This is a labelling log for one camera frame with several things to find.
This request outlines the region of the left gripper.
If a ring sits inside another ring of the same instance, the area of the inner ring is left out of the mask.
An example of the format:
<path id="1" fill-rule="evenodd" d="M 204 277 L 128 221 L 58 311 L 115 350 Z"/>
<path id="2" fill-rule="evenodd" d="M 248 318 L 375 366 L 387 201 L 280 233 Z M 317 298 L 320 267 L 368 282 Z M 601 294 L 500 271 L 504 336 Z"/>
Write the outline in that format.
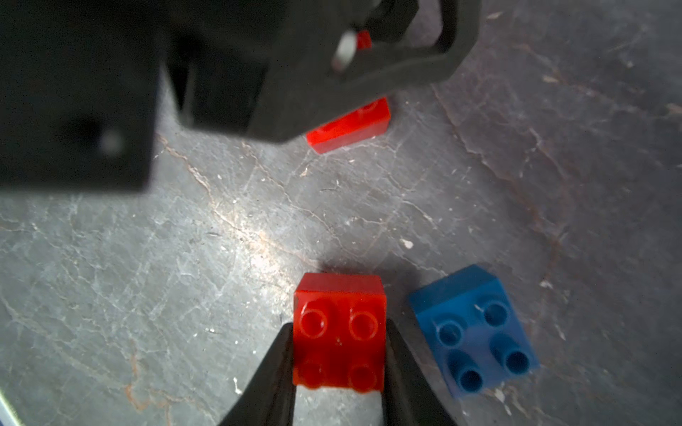
<path id="1" fill-rule="evenodd" d="M 188 127 L 243 133 L 274 1 L 5 1 L 1 186 L 137 191 L 161 76 Z"/>

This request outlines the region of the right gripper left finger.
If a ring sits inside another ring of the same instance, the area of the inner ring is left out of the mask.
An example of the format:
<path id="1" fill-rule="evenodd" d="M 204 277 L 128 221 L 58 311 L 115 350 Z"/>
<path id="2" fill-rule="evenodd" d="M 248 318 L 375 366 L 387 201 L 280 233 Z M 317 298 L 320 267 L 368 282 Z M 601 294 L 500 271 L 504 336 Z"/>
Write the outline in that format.
<path id="1" fill-rule="evenodd" d="M 297 392 L 293 367 L 293 324 L 286 323 L 243 395 L 218 425 L 292 425 Z"/>

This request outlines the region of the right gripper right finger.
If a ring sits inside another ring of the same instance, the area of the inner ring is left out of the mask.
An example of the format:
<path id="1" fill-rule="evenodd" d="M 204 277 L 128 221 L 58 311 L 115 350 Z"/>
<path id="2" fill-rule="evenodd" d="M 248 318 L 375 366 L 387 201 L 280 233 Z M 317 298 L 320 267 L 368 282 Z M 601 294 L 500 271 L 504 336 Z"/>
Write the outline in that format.
<path id="1" fill-rule="evenodd" d="M 386 321 L 385 425 L 448 425 L 455 420 L 433 392 L 392 319 Z"/>

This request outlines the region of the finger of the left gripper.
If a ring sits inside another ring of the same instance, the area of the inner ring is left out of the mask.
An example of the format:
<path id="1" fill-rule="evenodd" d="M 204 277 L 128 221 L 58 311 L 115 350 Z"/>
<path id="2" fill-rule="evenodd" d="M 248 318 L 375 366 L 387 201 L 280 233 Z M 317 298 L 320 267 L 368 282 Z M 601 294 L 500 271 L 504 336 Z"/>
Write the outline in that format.
<path id="1" fill-rule="evenodd" d="M 246 135 L 284 142 L 393 92 L 450 78 L 476 43 L 481 2 L 443 1 L 432 45 L 384 45 L 332 67 L 342 35 L 370 13 L 366 1 L 291 1 Z"/>

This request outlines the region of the red lego brick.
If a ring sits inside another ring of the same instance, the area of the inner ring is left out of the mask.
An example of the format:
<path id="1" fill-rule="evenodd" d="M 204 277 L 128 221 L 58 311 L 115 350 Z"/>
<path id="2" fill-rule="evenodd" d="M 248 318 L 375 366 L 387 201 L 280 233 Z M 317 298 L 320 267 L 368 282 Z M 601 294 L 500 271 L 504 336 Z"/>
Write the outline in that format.
<path id="1" fill-rule="evenodd" d="M 309 147 L 326 154 L 385 134 L 391 121 L 387 98 L 378 99 L 305 135 Z"/>
<path id="2" fill-rule="evenodd" d="M 294 292 L 292 382 L 383 392 L 386 323 L 378 276 L 306 273 Z"/>

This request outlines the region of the blue lego brick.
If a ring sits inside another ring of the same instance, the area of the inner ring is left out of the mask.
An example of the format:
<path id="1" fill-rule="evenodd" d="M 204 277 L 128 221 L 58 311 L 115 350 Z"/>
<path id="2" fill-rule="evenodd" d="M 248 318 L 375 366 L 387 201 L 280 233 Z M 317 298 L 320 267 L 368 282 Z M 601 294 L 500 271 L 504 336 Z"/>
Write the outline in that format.
<path id="1" fill-rule="evenodd" d="M 502 282 L 479 266 L 414 291 L 408 302 L 454 399 L 539 367 Z"/>

